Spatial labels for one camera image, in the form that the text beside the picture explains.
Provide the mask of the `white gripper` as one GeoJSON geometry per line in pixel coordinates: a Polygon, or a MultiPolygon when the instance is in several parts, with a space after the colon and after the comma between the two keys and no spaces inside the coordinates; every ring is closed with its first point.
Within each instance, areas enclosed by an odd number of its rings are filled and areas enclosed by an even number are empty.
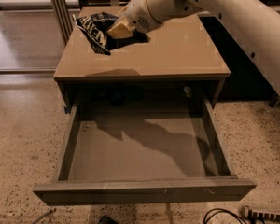
{"type": "Polygon", "coordinates": [[[148,33],[160,26],[150,14],[147,0],[131,0],[106,33],[113,39],[125,39],[132,37],[134,31],[148,33]]]}

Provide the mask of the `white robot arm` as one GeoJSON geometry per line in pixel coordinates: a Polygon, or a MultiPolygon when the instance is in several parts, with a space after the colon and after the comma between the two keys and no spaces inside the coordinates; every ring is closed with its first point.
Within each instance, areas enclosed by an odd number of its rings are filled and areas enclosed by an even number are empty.
{"type": "Polygon", "coordinates": [[[107,34],[122,39],[148,33],[200,11],[219,20],[280,97],[280,14],[260,0],[131,0],[107,34]]]}

